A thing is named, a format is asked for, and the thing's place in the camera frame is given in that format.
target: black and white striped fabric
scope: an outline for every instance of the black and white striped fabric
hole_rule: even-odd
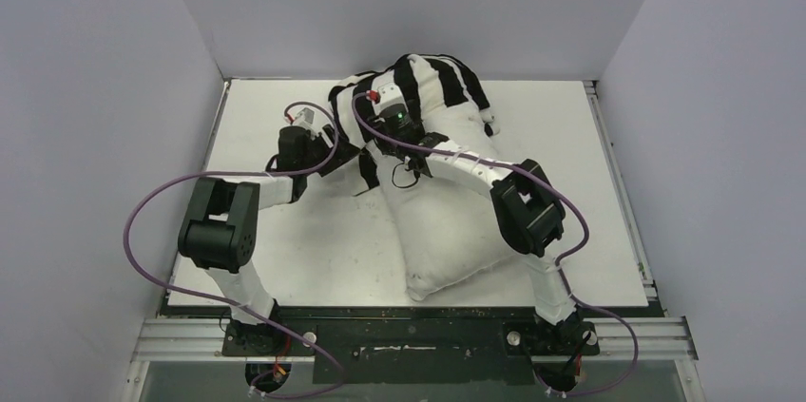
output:
[[[395,83],[403,92],[409,113],[416,121],[436,110],[473,102],[486,124],[487,134],[497,132],[487,95],[470,68],[450,55],[408,54],[383,71],[350,76],[331,90],[328,101],[339,133],[346,137],[346,142],[363,148],[372,140],[372,135],[353,116],[353,97],[389,83]],[[358,100],[356,107],[365,120],[374,116],[369,101]]]

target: bolt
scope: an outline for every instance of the bolt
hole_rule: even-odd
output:
[[[513,347],[521,344],[521,335],[517,331],[512,331],[507,334],[507,343]]]
[[[305,340],[308,340],[311,343],[317,343],[317,335],[312,333],[312,332],[310,332],[310,331],[305,333],[305,334],[303,334],[302,338],[304,338]],[[302,345],[305,345],[306,347],[311,348],[311,346],[308,345],[307,343],[303,342]]]

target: cable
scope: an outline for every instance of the cable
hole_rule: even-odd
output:
[[[573,392],[573,393],[568,394],[568,396],[579,397],[579,396],[583,396],[583,395],[592,395],[592,394],[598,394],[600,392],[605,392],[607,390],[610,390],[611,388],[614,388],[614,387],[620,385],[625,379],[627,379],[635,371],[636,367],[638,366],[638,336],[635,334],[635,330],[632,329],[632,326],[630,326],[629,323],[627,323],[626,320],[624,320],[624,318],[622,318],[622,317],[610,312],[609,310],[603,309],[601,307],[594,307],[594,306],[592,306],[592,305],[590,305],[590,304],[588,304],[586,302],[582,302],[580,299],[578,299],[576,296],[574,296],[573,290],[571,290],[571,285],[568,282],[568,277],[566,276],[566,273],[563,271],[563,267],[560,264],[563,261],[563,259],[568,258],[571,255],[573,255],[573,254],[579,252],[580,250],[582,250],[582,248],[585,247],[587,242],[590,240],[590,228],[588,228],[587,221],[585,221],[585,217],[583,217],[582,212],[580,212],[580,210],[577,208],[577,206],[574,205],[574,203],[571,202],[565,195],[563,195],[559,191],[555,190],[551,185],[549,185],[548,183],[543,182],[542,180],[538,179],[532,173],[526,171],[526,169],[524,169],[524,168],[522,168],[520,166],[516,166],[514,164],[508,164],[508,163],[499,163],[499,162],[496,162],[496,161],[493,161],[493,160],[486,160],[486,159],[480,158],[480,157],[474,157],[474,156],[472,156],[472,155],[470,155],[470,154],[468,154],[466,152],[457,153],[457,152],[452,152],[452,151],[449,151],[449,150],[440,150],[440,149],[435,149],[435,148],[424,147],[424,146],[421,146],[421,145],[407,144],[407,143],[404,143],[402,141],[398,141],[398,140],[396,140],[394,138],[391,138],[391,137],[381,133],[380,131],[378,131],[375,128],[371,127],[367,122],[364,121],[363,118],[361,118],[361,115],[358,114],[358,108],[356,107],[356,103],[358,102],[358,100],[360,98],[363,98],[364,96],[362,96],[361,94],[356,94],[353,97],[353,100],[351,102],[351,106],[352,106],[352,109],[353,109],[353,115],[355,116],[355,120],[358,121],[358,124],[360,124],[364,129],[366,129],[370,134],[372,134],[373,136],[377,137],[378,139],[386,141],[387,143],[390,143],[390,144],[395,145],[395,146],[408,148],[410,150],[414,150],[414,151],[418,151],[418,152],[442,155],[442,156],[445,156],[445,157],[459,157],[459,158],[464,158],[466,160],[471,160],[471,161],[474,161],[474,162],[478,162],[478,163],[483,164],[485,166],[502,167],[504,169],[508,169],[510,171],[516,172],[516,173],[526,177],[527,179],[531,180],[532,182],[537,183],[541,188],[545,189],[546,191],[548,191],[549,193],[554,195],[558,200],[560,200],[562,203],[564,203],[571,210],[571,212],[573,212],[574,216],[576,216],[576,218],[579,221],[580,225],[582,225],[583,237],[582,237],[582,240],[580,240],[579,243],[574,245],[570,250],[567,250],[564,253],[562,253],[559,257],[557,257],[554,260],[554,264],[557,266],[557,272],[560,274],[560,278],[562,279],[563,285],[565,285],[566,290],[568,291],[568,296],[570,297],[571,300],[576,302],[577,305],[579,305],[580,307],[583,307],[583,308],[588,309],[588,310],[592,310],[593,312],[597,312],[597,313],[602,314],[602,315],[610,316],[612,318],[615,318],[620,323],[622,323],[625,326],[625,328],[629,331],[630,336],[632,337],[632,342],[633,342],[634,348],[633,348],[632,361],[630,362],[630,365],[627,368],[627,370],[624,371],[624,373],[622,373],[621,376],[619,376],[618,378],[616,378],[612,382],[602,386],[601,388],[597,388],[597,389],[594,389],[594,390],[588,390],[588,391],[582,391],[582,392]]]
[[[364,94],[364,93],[356,94],[356,97],[362,97],[362,96],[366,96],[366,94]],[[296,332],[292,331],[291,329],[289,329],[289,328],[287,328],[287,327],[285,327],[285,326],[283,326],[283,325],[281,325],[281,324],[279,324],[279,323],[277,323],[275,321],[272,321],[271,319],[269,319],[269,318],[267,318],[265,316],[262,316],[261,314],[255,312],[251,308],[249,308],[247,306],[244,306],[244,305],[240,305],[239,302],[237,302],[237,301],[235,301],[233,299],[230,299],[228,297],[221,297],[221,296],[211,295],[211,294],[208,294],[208,293],[202,293],[200,291],[195,291],[195,290],[191,290],[191,289],[188,289],[188,288],[183,288],[181,286],[176,286],[176,285],[173,285],[173,284],[171,284],[169,282],[162,281],[161,279],[154,277],[148,271],[146,271],[143,268],[143,266],[141,266],[140,263],[134,258],[134,253],[131,250],[130,235],[131,235],[132,225],[134,224],[134,220],[137,218],[138,214],[140,214],[140,212],[143,210],[145,205],[148,204],[149,201],[153,200],[154,197],[156,197],[157,195],[159,195],[160,193],[162,193],[166,189],[168,189],[171,186],[174,186],[174,185],[176,185],[178,183],[182,183],[182,182],[186,182],[186,181],[189,181],[189,180],[192,180],[192,179],[198,179],[198,178],[202,178],[202,177],[259,177],[259,176],[270,176],[270,177],[289,176],[290,177],[290,176],[301,176],[301,175],[313,174],[313,173],[317,172],[319,169],[321,169],[325,164],[327,164],[333,158],[333,156],[336,155],[336,148],[338,147],[338,129],[337,129],[336,121],[334,120],[333,116],[331,116],[330,113],[327,110],[325,110],[324,107],[322,107],[320,105],[316,105],[314,103],[308,103],[308,102],[304,102],[304,101],[299,101],[299,102],[294,102],[294,103],[289,104],[288,106],[286,106],[285,110],[283,110],[283,113],[285,115],[289,115],[288,110],[291,107],[294,107],[294,106],[297,106],[297,105],[309,105],[310,107],[313,107],[314,109],[316,109],[319,112],[323,113],[328,118],[328,120],[330,120],[330,123],[333,126],[334,134],[335,134],[335,137],[333,137],[333,141],[334,141],[333,142],[333,147],[331,148],[330,153],[328,153],[328,156],[325,157],[325,159],[321,163],[319,163],[319,164],[317,164],[316,166],[313,166],[313,167],[309,167],[309,168],[306,168],[306,169],[300,169],[299,171],[285,171],[285,172],[272,172],[272,173],[266,173],[266,172],[262,172],[262,171],[261,172],[206,171],[206,172],[199,172],[199,173],[196,173],[196,174],[188,174],[188,175],[185,175],[185,176],[180,176],[180,177],[178,177],[178,178],[176,178],[176,179],[174,179],[172,181],[166,182],[166,183],[158,186],[151,193],[148,193],[147,195],[145,195],[145,197],[142,200],[140,200],[140,202],[131,211],[131,214],[129,214],[128,219],[126,219],[125,226],[124,226],[124,235],[123,235],[124,252],[125,252],[125,255],[126,255],[126,259],[128,259],[129,264],[131,264],[131,266],[134,268],[134,270],[137,271],[137,273],[140,274],[146,280],[150,281],[151,283],[154,283],[157,286],[163,287],[166,290],[171,290],[171,291],[174,291],[174,292],[177,292],[177,293],[183,293],[183,294],[190,295],[190,296],[202,297],[202,298],[205,298],[205,299],[216,300],[218,302],[222,302],[222,303],[230,305],[232,307],[241,309],[246,314],[258,319],[260,322],[266,323],[269,326],[271,326],[271,327],[273,327],[275,329],[278,329],[278,330],[282,331],[283,333],[286,333],[287,335],[290,335],[291,337],[293,337],[296,340],[299,340],[300,342],[308,345],[309,347],[311,347],[312,349],[314,349],[315,351],[317,351],[321,355],[325,356],[329,361],[331,361],[334,364],[334,366],[338,370],[339,375],[341,377],[339,379],[339,381],[337,381],[335,384],[333,384],[331,386],[328,386],[326,388],[318,389],[318,390],[313,390],[313,391],[309,391],[309,392],[302,392],[302,393],[299,393],[299,394],[274,395],[274,394],[268,393],[268,394],[265,395],[266,397],[269,397],[269,398],[272,398],[272,399],[300,399],[300,398],[303,398],[303,397],[310,397],[310,396],[330,392],[330,391],[335,390],[337,388],[340,388],[342,385],[344,385],[344,381],[345,381],[346,376],[347,376],[346,375],[347,371],[344,369],[344,366],[342,366],[341,363],[338,362],[338,360],[336,360],[330,353],[328,353],[325,349],[323,349],[322,347],[320,347],[316,343],[311,342],[310,340],[306,339],[302,335],[297,334]],[[250,383],[250,385],[251,385],[250,392],[255,388],[257,383],[259,381],[261,381],[262,378],[264,378],[265,376],[267,376],[267,375],[269,375],[271,373],[272,373],[272,371],[269,370],[268,372],[262,373],[262,374],[256,376],[255,378],[253,378],[252,382]]]
[[[395,182],[394,182],[394,173],[395,173],[395,172],[397,172],[397,168],[398,168],[398,167],[400,167],[400,166],[405,166],[405,165],[406,165],[405,163],[398,163],[398,164],[396,164],[396,165],[395,165],[395,166],[392,168],[392,185],[394,185],[394,186],[395,186],[395,187],[397,187],[397,188],[400,188],[401,190],[405,190],[405,189],[407,189],[407,188],[411,188],[411,187],[413,187],[413,186],[417,185],[417,183],[418,183],[418,182],[420,182],[420,178],[419,178],[419,176],[414,177],[414,182],[411,182],[411,183],[409,183],[408,185],[403,185],[403,186],[400,186],[400,185],[398,185],[397,183],[395,183]]]
[[[288,353],[288,350],[290,348],[291,348],[291,337],[289,335],[287,335],[285,337],[285,347],[283,347],[282,352],[278,353],[275,356],[275,365],[274,365],[274,368],[272,369],[272,375],[273,376],[277,376],[277,373],[278,373],[278,370],[279,370],[279,359],[281,357],[285,357],[285,355]]]
[[[223,327],[223,326],[221,326],[221,322],[222,322],[222,321],[224,321],[224,316],[225,316],[225,315],[227,314],[227,312],[229,312],[229,311],[230,311],[229,309],[224,309],[224,311],[223,311],[223,312],[221,312],[221,316],[219,316],[219,329],[221,329],[221,331],[222,331],[223,333],[226,333],[226,330],[224,329],[224,327]]]

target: white platform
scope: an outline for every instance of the white platform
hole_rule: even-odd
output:
[[[260,171],[277,152],[282,109],[297,100],[324,103],[334,81],[234,80],[210,159],[211,170]],[[579,82],[483,82],[501,126],[502,157],[540,163],[552,184],[574,201],[591,230],[588,246],[565,262],[580,299],[600,306],[645,306],[641,276],[610,177],[593,115]],[[280,305],[529,306],[524,268],[512,258],[482,274],[414,302],[390,213],[378,189],[353,197],[357,167],[309,177],[302,199],[260,212],[253,261]],[[558,255],[582,230],[568,212]],[[174,283],[219,294],[211,278],[186,258]],[[213,305],[183,294],[168,304]]]

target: white fabric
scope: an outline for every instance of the white fabric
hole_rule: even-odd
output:
[[[473,102],[436,109],[423,124],[426,131],[442,133],[482,156],[498,158]],[[373,144],[370,147],[397,227],[406,261],[407,294],[412,299],[422,300],[514,255],[501,238],[489,199],[455,182],[425,176],[412,188],[397,188],[392,171],[400,161],[380,156]],[[414,177],[401,166],[394,179],[405,186]]]

